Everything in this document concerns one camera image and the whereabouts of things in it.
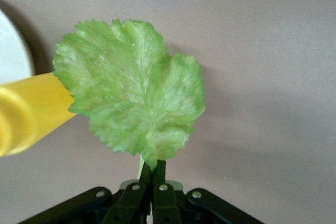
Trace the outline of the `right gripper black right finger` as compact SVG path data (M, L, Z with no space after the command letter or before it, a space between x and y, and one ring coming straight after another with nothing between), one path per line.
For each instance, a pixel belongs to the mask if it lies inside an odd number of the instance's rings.
M152 174L154 223L261 223L260 220L203 188L185 193L181 183L165 179L166 162Z

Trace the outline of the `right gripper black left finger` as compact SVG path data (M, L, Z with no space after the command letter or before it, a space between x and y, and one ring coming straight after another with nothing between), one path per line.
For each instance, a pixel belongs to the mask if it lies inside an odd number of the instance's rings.
M115 194L95 187L21 223L145 223L151 178L151 169L144 164L139 178L123 182Z

